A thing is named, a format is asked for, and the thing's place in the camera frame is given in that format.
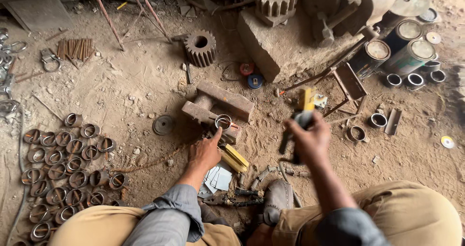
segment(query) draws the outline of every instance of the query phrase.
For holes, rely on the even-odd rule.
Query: dirt floor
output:
[[[121,10],[115,8],[122,0],[104,0],[109,16],[116,29],[124,34],[137,17],[137,5],[128,4]],[[126,52],[119,49],[108,24],[98,10],[94,0],[82,1],[84,9],[76,12],[75,3],[65,6],[70,13],[75,29],[51,41],[45,41],[57,30],[28,34],[12,17],[0,23],[7,27],[10,41],[24,40],[29,47],[18,54],[15,73],[17,80],[43,71],[39,50],[55,48],[63,37],[90,37],[101,56],[93,57],[84,68],[77,70],[69,62],[64,62],[59,72],[47,73],[33,79],[16,83],[13,95],[26,111],[25,129],[58,131],[62,121],[56,118],[44,105],[32,96],[36,94],[52,110],[64,117],[70,112],[84,115],[84,121],[96,123],[102,132],[118,142],[118,148],[106,161],[104,157],[95,160],[87,167],[88,171],[110,168],[129,168],[155,162],[147,169],[129,173],[131,180],[126,202],[130,206],[143,206],[162,195],[182,174],[187,161],[187,150],[175,154],[173,166],[167,165],[165,156],[171,154],[183,144],[189,144],[200,138],[201,129],[192,124],[181,112],[186,100],[195,99],[195,86],[203,80],[212,82],[231,92],[239,93],[256,103],[252,122],[246,123],[233,118],[243,127],[242,137],[235,149],[251,164],[246,174],[246,187],[267,165],[277,166],[280,158],[277,149],[281,140],[282,120],[291,115],[292,109],[286,103],[295,92],[285,98],[274,95],[276,88],[286,88],[298,80],[303,80],[320,72],[324,67],[301,73],[288,80],[265,84],[259,90],[250,90],[244,79],[238,82],[220,80],[223,70],[230,77],[239,77],[238,65],[250,62],[235,30],[237,12],[219,12],[210,16],[207,12],[197,12],[196,18],[182,17],[175,0],[155,0],[156,11],[170,35],[190,33],[198,29],[209,30],[217,41],[218,60],[208,68],[191,68],[194,84],[186,84],[186,74],[181,69],[183,62],[182,47],[179,43],[169,44],[163,35],[154,28],[147,18],[140,18],[135,28],[124,38]],[[459,115],[453,95],[456,86],[453,65],[464,63],[464,8],[463,0],[433,0],[442,21],[427,27],[442,36],[442,43],[436,46],[439,59],[448,74],[446,82],[439,86],[427,85],[421,90],[411,92],[406,88],[388,89],[378,76],[371,76],[363,84],[370,93],[364,114],[375,112],[383,104],[384,111],[392,108],[403,110],[402,120],[395,136],[388,136],[381,130],[374,130],[364,122],[365,118],[352,119],[351,125],[365,128],[370,141],[354,144],[346,139],[346,128],[342,123],[332,127],[330,160],[334,171],[342,179],[350,192],[392,180],[409,180],[424,184],[448,198],[459,213],[465,211],[465,132],[460,126]],[[342,100],[333,79],[326,79],[318,86],[318,92],[328,96],[329,105]],[[168,114],[175,121],[174,131],[160,136],[152,131],[153,119]],[[331,115],[328,120],[341,118],[342,113]],[[0,240],[8,235],[22,198],[23,186],[19,182],[18,165],[18,129],[20,117],[11,123],[0,120],[0,191],[2,193],[0,213]],[[440,144],[441,136],[451,136],[456,142],[453,149],[445,149]],[[374,164],[372,159],[378,155],[380,160]],[[297,171],[306,171],[304,166],[292,166]],[[280,178],[274,172],[268,175],[258,188],[265,189],[273,180]],[[316,204],[317,197],[311,178],[289,176],[289,181],[302,200],[304,206]],[[234,178],[230,188],[237,185]],[[119,198],[119,193],[110,194]],[[14,238],[26,238],[31,223],[26,220],[34,200],[28,199],[22,212],[17,233]],[[241,230],[252,217],[253,207],[236,209],[232,207],[213,207],[214,211],[225,217],[230,223],[241,222],[236,228]]]

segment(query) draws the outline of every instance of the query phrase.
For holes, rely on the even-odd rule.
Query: paint can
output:
[[[423,30],[418,22],[414,20],[404,20],[401,21],[383,41],[389,45],[391,54],[394,55],[410,41],[420,39],[421,36],[423,36]]]
[[[385,70],[404,76],[432,60],[435,56],[436,51],[431,43],[424,40],[413,40],[385,62]]]
[[[363,48],[349,60],[349,64],[359,79],[365,79],[389,57],[391,57],[389,46],[384,41],[375,40],[366,42]]]

